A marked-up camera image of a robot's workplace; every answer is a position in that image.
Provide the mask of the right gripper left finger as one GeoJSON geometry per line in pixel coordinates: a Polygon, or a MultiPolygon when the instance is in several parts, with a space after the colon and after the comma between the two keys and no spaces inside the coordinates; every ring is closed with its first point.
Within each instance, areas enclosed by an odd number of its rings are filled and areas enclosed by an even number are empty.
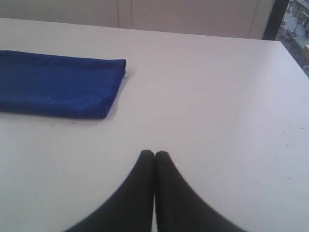
{"type": "Polygon", "coordinates": [[[141,151],[116,192],[69,232],[150,232],[154,207],[155,156],[141,151]]]}

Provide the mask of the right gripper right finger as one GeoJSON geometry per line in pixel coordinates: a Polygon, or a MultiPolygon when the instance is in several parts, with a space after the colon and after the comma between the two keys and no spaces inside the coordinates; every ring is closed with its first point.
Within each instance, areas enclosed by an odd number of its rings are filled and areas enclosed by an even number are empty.
{"type": "Polygon", "coordinates": [[[170,155],[155,155],[155,214],[159,232],[242,232],[187,184],[170,155]]]}

